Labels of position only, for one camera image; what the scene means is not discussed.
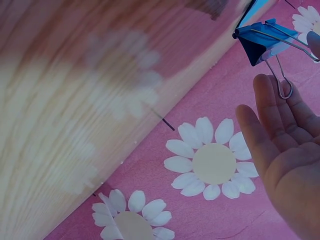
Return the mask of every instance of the flower pattern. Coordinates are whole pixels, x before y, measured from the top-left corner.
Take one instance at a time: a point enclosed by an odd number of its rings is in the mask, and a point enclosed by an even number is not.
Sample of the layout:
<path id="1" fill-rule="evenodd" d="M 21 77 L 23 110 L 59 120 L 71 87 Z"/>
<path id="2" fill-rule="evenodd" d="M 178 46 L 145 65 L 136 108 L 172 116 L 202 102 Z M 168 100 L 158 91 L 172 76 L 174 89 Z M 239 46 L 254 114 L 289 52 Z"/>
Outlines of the flower pattern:
<path id="1" fill-rule="evenodd" d="M 163 77 L 153 67 L 161 56 L 149 49 L 148 41 L 145 33 L 128 29 L 109 31 L 101 38 L 90 39 L 86 63 L 93 70 L 98 87 L 94 88 L 89 101 L 98 113 L 108 109 L 115 119 L 121 120 L 129 112 L 139 119 L 144 105 L 156 104 L 159 97 L 155 88 L 163 82 Z M 101 61 L 106 74 L 97 70 Z M 101 81 L 103 75 L 108 79 Z"/>
<path id="2" fill-rule="evenodd" d="M 134 191 L 128 203 L 123 193 L 111 190 L 109 197 L 99 193 L 103 201 L 94 203 L 92 217 L 94 224 L 104 227 L 100 236 L 104 240 L 172 240 L 175 232 L 163 227 L 172 218 L 170 211 L 164 211 L 167 204 L 156 199 L 146 204 L 145 193 Z"/>
<path id="3" fill-rule="evenodd" d="M 298 7 L 298 11 L 300 14 L 293 14 L 293 26 L 294 30 L 299 32 L 298 39 L 305 44 L 307 42 L 307 34 L 310 31 L 314 31 L 316 34 L 320 35 L 320 14 L 319 12 L 313 7 L 308 6 L 304 8 L 302 6 Z"/>
<path id="4" fill-rule="evenodd" d="M 224 119 L 215 133 L 207 117 L 199 118 L 195 126 L 183 123 L 178 131 L 182 140 L 166 143 L 166 148 L 176 156 L 164 161 L 165 168 L 181 173 L 171 184 L 173 188 L 186 197 L 203 193 L 206 200 L 216 199 L 221 191 L 229 199 L 255 191 L 250 178 L 258 177 L 258 173 L 254 164 L 246 161 L 252 157 L 242 132 L 234 135 L 232 119 Z"/>

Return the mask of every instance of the beige flower center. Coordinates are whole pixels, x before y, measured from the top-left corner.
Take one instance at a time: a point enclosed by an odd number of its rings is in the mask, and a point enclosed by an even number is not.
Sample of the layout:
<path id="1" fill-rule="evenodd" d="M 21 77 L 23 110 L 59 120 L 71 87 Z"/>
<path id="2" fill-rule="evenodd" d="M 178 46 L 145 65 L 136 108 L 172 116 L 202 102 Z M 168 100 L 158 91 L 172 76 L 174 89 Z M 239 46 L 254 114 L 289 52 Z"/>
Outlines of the beige flower center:
<path id="1" fill-rule="evenodd" d="M 314 25 L 313 25 L 313 31 L 320 35 L 320 22 L 316 22 Z"/>
<path id="2" fill-rule="evenodd" d="M 139 64 L 134 56 L 120 48 L 107 51 L 97 68 L 100 73 L 103 73 L 100 81 L 107 84 L 106 87 L 109 90 L 114 88 L 117 92 L 121 90 L 125 94 L 137 87 Z"/>
<path id="3" fill-rule="evenodd" d="M 223 184 L 235 173 L 236 158 L 228 147 L 210 143 L 196 151 L 192 165 L 201 181 L 212 185 Z"/>
<path id="4" fill-rule="evenodd" d="M 115 216 L 114 221 L 124 240 L 154 240 L 150 224 L 135 212 L 121 212 Z"/>

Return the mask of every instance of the blue binder clip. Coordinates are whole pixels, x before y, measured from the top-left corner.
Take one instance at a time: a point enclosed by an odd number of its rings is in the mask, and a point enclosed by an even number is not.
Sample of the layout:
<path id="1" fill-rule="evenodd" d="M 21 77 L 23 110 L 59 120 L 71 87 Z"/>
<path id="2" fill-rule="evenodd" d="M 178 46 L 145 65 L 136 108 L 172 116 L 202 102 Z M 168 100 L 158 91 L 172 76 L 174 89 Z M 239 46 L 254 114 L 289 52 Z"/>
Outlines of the blue binder clip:
<path id="1" fill-rule="evenodd" d="M 250 26 L 238 27 L 235 29 L 232 35 L 234 39 L 240 40 L 252 66 L 255 66 L 261 62 L 265 62 L 267 64 L 277 81 L 278 94 L 282 99 L 290 98 L 293 93 L 293 86 L 286 78 L 277 54 L 292 46 L 305 52 L 312 60 L 319 62 L 319 59 L 312 56 L 305 48 L 293 44 L 293 41 L 296 40 L 305 47 L 309 48 L 309 46 L 300 41 L 297 36 L 298 32 L 276 24 L 276 19 L 267 20 L 265 21 L 265 24 L 262 22 L 257 22 Z M 281 82 L 267 61 L 273 56 L 276 57 L 279 63 L 283 78 L 290 85 L 290 92 L 287 96 L 282 94 Z"/>

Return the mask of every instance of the wooden board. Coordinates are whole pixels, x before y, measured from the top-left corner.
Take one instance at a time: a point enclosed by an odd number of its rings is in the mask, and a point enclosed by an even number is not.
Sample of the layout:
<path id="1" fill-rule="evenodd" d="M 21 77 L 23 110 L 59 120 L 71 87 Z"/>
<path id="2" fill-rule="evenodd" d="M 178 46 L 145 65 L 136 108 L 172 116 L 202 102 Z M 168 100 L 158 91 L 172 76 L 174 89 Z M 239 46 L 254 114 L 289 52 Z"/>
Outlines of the wooden board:
<path id="1" fill-rule="evenodd" d="M 232 46 L 249 1 L 207 2 L 0 1 L 1 240 L 43 239 Z"/>

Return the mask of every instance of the hand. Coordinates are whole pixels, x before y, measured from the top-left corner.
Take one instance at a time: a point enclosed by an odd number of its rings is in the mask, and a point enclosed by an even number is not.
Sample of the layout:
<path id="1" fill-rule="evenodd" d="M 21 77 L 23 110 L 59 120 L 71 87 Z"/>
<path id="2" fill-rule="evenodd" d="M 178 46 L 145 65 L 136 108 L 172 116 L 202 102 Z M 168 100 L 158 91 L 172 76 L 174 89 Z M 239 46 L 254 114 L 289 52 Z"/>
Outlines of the hand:
<path id="1" fill-rule="evenodd" d="M 319 58 L 320 40 L 310 33 L 308 43 Z M 256 76 L 253 87 L 260 121 L 246 105 L 236 116 L 266 192 L 302 239 L 320 240 L 320 117 L 295 86 L 289 99 L 279 98 L 273 76 Z M 282 88 L 288 94 L 286 82 Z"/>

